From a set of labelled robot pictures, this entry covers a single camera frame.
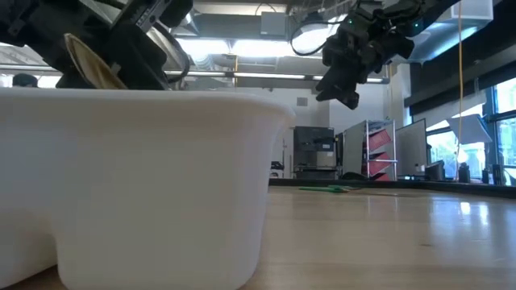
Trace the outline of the white tilted panel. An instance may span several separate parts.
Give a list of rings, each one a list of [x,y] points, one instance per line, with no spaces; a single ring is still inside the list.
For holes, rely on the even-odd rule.
[[[449,118],[447,122],[455,136],[460,139],[460,145],[493,141],[487,131],[485,120],[479,114]]]

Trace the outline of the metal rack red bins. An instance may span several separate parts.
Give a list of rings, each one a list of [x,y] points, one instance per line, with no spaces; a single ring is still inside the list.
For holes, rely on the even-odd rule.
[[[364,120],[343,133],[343,173],[372,181],[397,180],[394,121]]]

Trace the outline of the black metal table frame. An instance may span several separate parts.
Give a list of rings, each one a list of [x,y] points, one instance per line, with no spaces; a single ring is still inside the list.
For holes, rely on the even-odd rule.
[[[455,182],[434,181],[370,181],[370,180],[297,180],[270,179],[270,186],[285,187],[326,187],[330,185],[350,186],[356,188],[378,189],[421,189],[446,193],[459,193],[481,197],[496,197],[516,200],[516,187],[491,184],[461,184]]]

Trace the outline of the small black monitor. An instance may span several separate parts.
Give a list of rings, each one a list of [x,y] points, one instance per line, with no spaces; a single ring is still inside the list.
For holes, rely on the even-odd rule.
[[[444,161],[439,160],[425,167],[425,180],[428,181],[444,181],[446,179],[444,170]]]

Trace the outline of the black cabinet machine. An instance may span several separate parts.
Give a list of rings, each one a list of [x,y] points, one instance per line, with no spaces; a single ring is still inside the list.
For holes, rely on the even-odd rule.
[[[293,176],[298,180],[334,180],[335,134],[331,127],[293,129]]]

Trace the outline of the grey panel board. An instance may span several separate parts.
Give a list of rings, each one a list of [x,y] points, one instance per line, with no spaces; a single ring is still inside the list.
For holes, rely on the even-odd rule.
[[[398,176],[423,176],[428,163],[426,120],[396,130]]]

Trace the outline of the person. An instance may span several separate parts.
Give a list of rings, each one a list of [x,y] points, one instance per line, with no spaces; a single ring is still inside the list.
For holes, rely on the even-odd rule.
[[[12,85],[14,87],[38,88],[38,79],[30,74],[18,73],[13,76]]]

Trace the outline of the white plastic cutlery tray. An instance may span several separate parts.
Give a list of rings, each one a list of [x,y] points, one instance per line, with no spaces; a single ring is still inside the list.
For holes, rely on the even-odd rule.
[[[236,290],[293,109],[215,91],[0,88],[0,289]]]

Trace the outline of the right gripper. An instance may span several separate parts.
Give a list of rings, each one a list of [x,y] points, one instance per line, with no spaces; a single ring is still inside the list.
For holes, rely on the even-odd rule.
[[[322,62],[328,70],[315,86],[316,100],[336,99],[355,110],[360,100],[357,83],[365,83],[370,73],[379,73],[395,56],[410,57],[413,50],[414,42],[397,31],[382,31],[371,37],[365,31],[340,27],[322,49]]]

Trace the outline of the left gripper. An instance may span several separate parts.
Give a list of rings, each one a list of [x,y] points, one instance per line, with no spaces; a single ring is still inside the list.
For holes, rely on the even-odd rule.
[[[105,19],[92,4],[103,4],[119,11]],[[178,26],[193,8],[193,0],[37,0],[35,16],[46,22],[51,32],[72,34],[103,44],[105,62],[117,65],[117,76],[129,89],[167,89],[163,65],[167,56],[148,36],[162,22]],[[62,73],[58,88],[86,88],[87,84],[60,39],[42,38],[40,55]]]

